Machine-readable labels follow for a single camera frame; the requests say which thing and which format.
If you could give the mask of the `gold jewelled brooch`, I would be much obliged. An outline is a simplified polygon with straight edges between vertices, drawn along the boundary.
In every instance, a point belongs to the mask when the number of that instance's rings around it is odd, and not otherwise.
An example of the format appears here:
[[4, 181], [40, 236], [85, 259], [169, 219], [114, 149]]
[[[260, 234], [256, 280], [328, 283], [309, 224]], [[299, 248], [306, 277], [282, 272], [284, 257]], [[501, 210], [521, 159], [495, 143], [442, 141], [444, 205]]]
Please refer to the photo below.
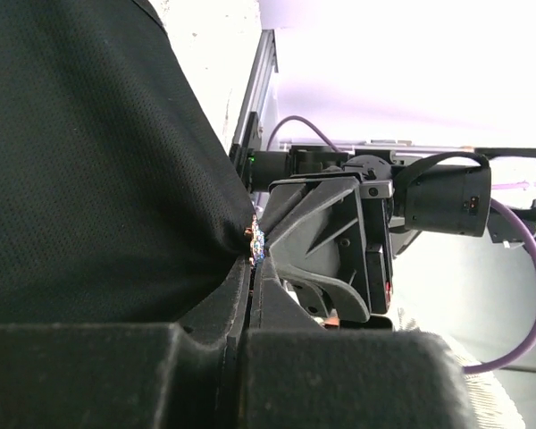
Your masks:
[[244, 230], [244, 236], [249, 241], [249, 263], [256, 267], [265, 258], [264, 232], [261, 230], [257, 216], [252, 216], [251, 224]]

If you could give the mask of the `black t-shirt garment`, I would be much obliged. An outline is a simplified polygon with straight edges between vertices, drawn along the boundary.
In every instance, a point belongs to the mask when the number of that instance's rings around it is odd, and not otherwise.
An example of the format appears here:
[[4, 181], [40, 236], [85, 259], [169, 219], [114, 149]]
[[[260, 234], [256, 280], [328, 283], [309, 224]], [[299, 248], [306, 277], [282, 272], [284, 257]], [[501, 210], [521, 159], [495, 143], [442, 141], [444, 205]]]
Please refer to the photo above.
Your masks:
[[0, 1], [0, 324], [166, 322], [249, 196], [147, 1]]

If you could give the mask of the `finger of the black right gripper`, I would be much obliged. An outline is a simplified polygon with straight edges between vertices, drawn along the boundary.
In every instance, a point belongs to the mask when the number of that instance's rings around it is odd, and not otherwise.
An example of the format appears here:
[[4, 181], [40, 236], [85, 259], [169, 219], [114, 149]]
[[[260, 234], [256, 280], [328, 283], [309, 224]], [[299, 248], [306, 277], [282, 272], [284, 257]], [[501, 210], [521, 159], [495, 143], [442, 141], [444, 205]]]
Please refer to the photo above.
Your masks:
[[299, 185], [304, 197], [268, 234], [268, 252], [277, 264], [362, 264], [365, 234], [361, 181], [340, 174], [298, 179], [272, 192]]
[[371, 318], [368, 270], [364, 263], [343, 263], [338, 254], [273, 254], [279, 277], [300, 293], [300, 304], [319, 317], [336, 311], [341, 321], [365, 324]]

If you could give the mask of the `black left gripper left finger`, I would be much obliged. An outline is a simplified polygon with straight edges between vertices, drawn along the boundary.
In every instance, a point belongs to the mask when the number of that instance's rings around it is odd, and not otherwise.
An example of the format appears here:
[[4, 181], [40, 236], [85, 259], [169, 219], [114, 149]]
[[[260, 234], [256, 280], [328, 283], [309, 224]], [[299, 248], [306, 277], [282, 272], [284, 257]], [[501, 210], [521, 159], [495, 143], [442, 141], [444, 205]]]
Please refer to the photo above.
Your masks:
[[175, 323], [0, 326], [0, 428], [232, 428], [250, 268]]

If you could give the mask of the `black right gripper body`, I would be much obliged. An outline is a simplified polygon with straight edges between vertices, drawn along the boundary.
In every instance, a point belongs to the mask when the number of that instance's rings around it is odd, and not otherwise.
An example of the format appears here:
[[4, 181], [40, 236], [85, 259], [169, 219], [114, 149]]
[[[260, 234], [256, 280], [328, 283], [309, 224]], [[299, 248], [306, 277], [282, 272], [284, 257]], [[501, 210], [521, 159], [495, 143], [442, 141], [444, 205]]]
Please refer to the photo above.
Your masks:
[[394, 165], [355, 156], [345, 164], [361, 172], [372, 313], [388, 311], [392, 297], [391, 236], [410, 231], [481, 237], [490, 212], [490, 161], [469, 152], [447, 152]]

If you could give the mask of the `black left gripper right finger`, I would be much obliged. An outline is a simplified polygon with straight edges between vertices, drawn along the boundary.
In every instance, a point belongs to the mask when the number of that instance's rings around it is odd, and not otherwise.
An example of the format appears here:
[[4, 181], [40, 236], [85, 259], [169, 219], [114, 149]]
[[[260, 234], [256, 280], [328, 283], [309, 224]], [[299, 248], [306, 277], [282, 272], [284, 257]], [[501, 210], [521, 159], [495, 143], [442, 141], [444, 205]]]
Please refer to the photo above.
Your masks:
[[237, 428], [474, 428], [461, 366], [420, 331], [330, 330], [297, 305], [271, 260], [255, 270], [239, 347]]

